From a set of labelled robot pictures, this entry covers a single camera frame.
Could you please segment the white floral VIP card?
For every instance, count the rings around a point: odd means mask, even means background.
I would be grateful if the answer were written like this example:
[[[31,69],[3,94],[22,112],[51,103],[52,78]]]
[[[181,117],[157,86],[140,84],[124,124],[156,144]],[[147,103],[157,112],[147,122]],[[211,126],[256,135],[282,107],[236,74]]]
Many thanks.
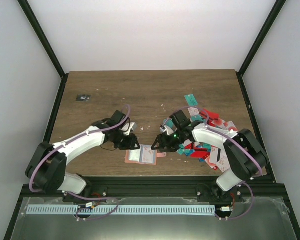
[[[150,145],[142,145],[140,149],[140,163],[145,165],[156,165],[157,150],[152,150]]]

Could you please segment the pink leather card holder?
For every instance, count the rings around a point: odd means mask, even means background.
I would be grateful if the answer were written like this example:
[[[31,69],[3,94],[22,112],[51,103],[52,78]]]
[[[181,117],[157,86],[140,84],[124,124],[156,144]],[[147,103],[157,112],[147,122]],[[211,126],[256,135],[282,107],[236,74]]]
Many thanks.
[[[165,158],[166,156],[166,152],[159,152],[157,150],[153,150],[150,145],[142,144],[140,149],[127,150],[124,162],[127,164],[155,166],[158,158]]]

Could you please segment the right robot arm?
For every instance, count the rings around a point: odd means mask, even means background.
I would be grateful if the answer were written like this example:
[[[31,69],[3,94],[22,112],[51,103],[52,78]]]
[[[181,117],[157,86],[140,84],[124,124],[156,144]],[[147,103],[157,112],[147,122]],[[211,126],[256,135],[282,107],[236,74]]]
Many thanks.
[[[152,150],[177,152],[186,141],[209,144],[225,151],[230,168],[216,180],[212,188],[213,198],[219,202],[230,196],[230,190],[249,180],[260,177],[262,169],[269,164],[269,157],[254,134],[248,129],[240,131],[212,127],[202,120],[191,121],[182,110],[170,116],[175,130],[165,127],[159,134]]]

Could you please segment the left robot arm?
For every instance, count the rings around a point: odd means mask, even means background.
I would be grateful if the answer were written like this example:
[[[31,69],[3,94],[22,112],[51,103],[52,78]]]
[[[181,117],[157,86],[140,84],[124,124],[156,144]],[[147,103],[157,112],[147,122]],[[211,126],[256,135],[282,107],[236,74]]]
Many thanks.
[[[83,132],[57,143],[40,143],[25,171],[29,189],[33,193],[46,194],[56,191],[70,192],[81,202],[87,202],[92,189],[79,174],[66,171],[69,163],[88,152],[111,142],[121,151],[138,150],[140,144],[133,133],[137,124],[128,113],[116,110],[112,117],[92,123]]]

